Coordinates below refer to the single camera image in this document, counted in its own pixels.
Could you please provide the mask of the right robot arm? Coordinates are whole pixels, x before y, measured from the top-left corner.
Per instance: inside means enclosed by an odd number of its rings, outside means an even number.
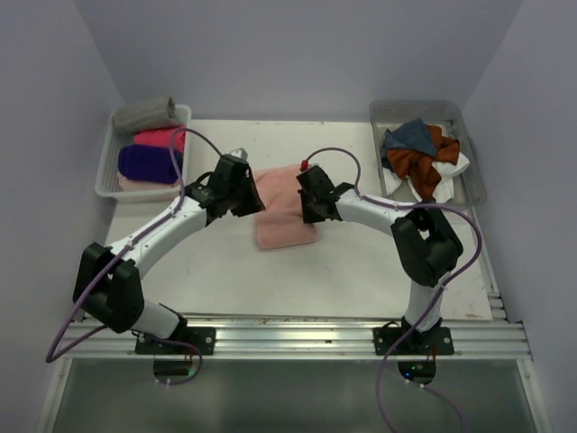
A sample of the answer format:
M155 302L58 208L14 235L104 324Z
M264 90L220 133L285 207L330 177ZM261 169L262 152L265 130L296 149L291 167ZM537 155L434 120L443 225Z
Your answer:
M433 329L441 325L444 284L463 254L463 244L442 210L410 208L375 198L361 198L354 185L335 185L318 166L297 175L303 221L355 223L392 237L401 267L411 285L401 335L405 349L422 354L434 343Z

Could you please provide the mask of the light pink towel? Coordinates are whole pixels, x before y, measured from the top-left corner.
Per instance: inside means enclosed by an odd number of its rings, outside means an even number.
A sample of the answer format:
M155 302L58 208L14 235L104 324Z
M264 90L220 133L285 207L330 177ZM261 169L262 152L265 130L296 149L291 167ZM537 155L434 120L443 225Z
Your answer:
M263 251L312 244L318 239L316 227L303 222L299 173L298 165L254 173L265 206L254 219L256 244Z

